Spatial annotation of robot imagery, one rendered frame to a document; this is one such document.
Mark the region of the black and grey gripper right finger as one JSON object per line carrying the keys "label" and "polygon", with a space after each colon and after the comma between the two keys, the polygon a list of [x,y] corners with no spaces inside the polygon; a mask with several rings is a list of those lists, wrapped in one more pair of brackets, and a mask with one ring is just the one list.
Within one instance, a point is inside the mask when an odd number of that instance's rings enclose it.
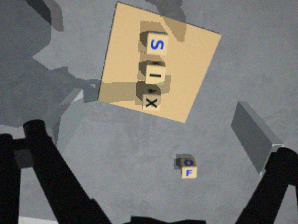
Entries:
{"label": "black and grey gripper right finger", "polygon": [[288,185],[298,207],[298,154],[282,141],[246,101],[238,101],[231,128],[259,175],[263,175],[235,224],[274,224]]}

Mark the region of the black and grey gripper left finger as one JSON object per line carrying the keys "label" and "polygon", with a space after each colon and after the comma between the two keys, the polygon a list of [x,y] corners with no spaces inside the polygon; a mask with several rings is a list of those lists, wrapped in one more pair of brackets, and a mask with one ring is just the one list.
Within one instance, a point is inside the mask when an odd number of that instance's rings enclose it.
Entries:
{"label": "black and grey gripper left finger", "polygon": [[74,88],[45,122],[23,124],[25,138],[0,134],[0,224],[19,223],[21,169],[30,167],[58,224],[112,224],[61,156],[84,116],[83,89]]}

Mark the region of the tan flat mat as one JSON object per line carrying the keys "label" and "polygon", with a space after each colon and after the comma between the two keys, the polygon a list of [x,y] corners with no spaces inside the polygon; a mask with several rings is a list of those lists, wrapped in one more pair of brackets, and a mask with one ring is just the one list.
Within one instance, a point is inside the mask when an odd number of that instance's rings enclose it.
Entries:
{"label": "tan flat mat", "polygon": [[[168,33],[166,56],[146,54],[148,31]],[[98,101],[185,123],[220,38],[118,2]],[[145,83],[147,61],[165,62],[164,85]],[[161,89],[160,111],[142,110],[143,88]]]}

